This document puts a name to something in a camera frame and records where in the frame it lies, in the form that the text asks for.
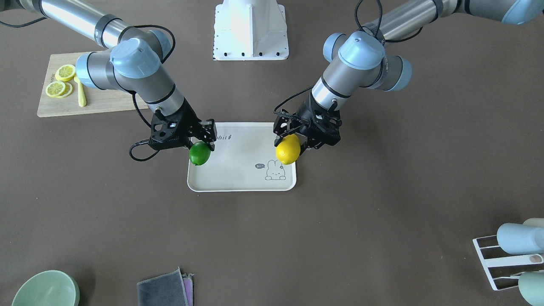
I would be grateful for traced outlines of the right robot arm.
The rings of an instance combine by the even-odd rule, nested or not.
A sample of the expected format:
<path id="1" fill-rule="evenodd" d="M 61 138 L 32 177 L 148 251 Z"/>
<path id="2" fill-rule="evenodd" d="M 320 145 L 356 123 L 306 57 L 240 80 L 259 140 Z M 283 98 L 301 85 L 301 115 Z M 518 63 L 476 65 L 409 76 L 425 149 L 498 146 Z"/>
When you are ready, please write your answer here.
<path id="1" fill-rule="evenodd" d="M 191 138 L 196 138 L 214 150 L 214 120 L 198 118 L 162 66 L 175 40 L 158 31 L 144 32 L 83 0 L 2 0 L 1 10 L 11 9 L 55 20 L 103 47 L 76 60 L 76 75 L 90 88 L 139 95 L 153 112 L 146 142 L 152 149 L 191 148 Z"/>

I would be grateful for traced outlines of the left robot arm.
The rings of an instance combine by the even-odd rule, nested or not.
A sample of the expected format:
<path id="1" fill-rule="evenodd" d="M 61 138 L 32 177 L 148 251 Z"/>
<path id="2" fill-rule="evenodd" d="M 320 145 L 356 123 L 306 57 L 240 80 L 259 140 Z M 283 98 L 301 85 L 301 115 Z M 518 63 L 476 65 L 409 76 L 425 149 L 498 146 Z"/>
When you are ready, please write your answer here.
<path id="1" fill-rule="evenodd" d="M 329 65 L 297 112 L 278 105 L 274 123 L 276 155 L 284 164 L 303 151 L 340 141 L 340 109 L 358 88 L 400 91 L 412 76 L 412 66 L 386 46 L 410 40 L 437 19 L 460 12 L 500 23 L 522 25 L 543 12 L 542 0 L 410 0 L 366 24 L 356 19 L 350 35 L 334 33 L 323 54 Z"/>

